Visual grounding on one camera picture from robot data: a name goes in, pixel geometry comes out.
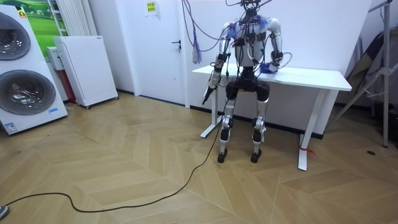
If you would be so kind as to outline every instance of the desk top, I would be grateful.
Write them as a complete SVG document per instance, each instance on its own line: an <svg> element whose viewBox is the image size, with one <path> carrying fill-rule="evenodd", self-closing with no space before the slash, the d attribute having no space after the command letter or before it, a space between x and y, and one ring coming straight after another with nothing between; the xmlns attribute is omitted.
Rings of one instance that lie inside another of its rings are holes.
<svg viewBox="0 0 398 224"><path fill-rule="evenodd" d="M212 66L206 66L196 69L192 72L211 74L214 70ZM224 66L221 76L225 77L226 66ZM236 78L238 68L236 64L228 66L229 77ZM275 74L262 73L259 76L260 81L276 82L286 85L307 86L314 88L324 88L328 90L351 91L352 87L344 78L344 76L337 71L317 70L307 68L282 68Z"/></svg>

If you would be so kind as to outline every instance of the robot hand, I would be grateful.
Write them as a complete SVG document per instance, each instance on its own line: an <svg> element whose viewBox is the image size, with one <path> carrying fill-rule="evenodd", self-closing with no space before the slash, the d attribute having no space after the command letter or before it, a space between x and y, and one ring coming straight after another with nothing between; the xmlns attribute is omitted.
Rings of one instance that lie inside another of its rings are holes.
<svg viewBox="0 0 398 224"><path fill-rule="evenodd" d="M205 94L203 94L204 99L203 99L203 102L201 103L202 105L204 105L206 103L206 101L209 99L210 95L213 93L213 91L215 89L217 89L217 86L216 86L216 88L212 88L211 86L207 87Z"/></svg>

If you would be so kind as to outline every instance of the door handle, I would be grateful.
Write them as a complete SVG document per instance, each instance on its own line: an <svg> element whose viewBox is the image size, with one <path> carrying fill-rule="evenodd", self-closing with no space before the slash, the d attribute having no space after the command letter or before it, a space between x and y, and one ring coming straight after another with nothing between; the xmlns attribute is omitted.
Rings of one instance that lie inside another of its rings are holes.
<svg viewBox="0 0 398 224"><path fill-rule="evenodd" d="M180 44L180 50L181 50L181 40L176 41L176 42L172 42L172 44Z"/></svg>

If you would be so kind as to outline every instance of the red cable tie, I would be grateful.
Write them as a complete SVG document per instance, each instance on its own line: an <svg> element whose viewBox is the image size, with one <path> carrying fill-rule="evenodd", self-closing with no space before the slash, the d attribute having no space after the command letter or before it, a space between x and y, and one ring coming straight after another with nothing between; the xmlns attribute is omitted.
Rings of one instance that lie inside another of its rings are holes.
<svg viewBox="0 0 398 224"><path fill-rule="evenodd" d="M308 151L309 153L316 155L316 152L312 151L311 149L304 149L301 147L300 150Z"/></svg>

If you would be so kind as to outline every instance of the washer door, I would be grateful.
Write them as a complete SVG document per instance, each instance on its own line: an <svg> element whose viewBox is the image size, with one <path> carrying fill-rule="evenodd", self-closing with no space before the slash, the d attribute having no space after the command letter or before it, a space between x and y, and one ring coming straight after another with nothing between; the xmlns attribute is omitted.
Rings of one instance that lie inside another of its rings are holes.
<svg viewBox="0 0 398 224"><path fill-rule="evenodd" d="M15 19L0 12L0 60L15 60L30 49L30 38Z"/></svg>
<svg viewBox="0 0 398 224"><path fill-rule="evenodd" d="M45 111L57 92L43 75L28 70L13 70L0 75L0 108L13 114L32 115Z"/></svg>

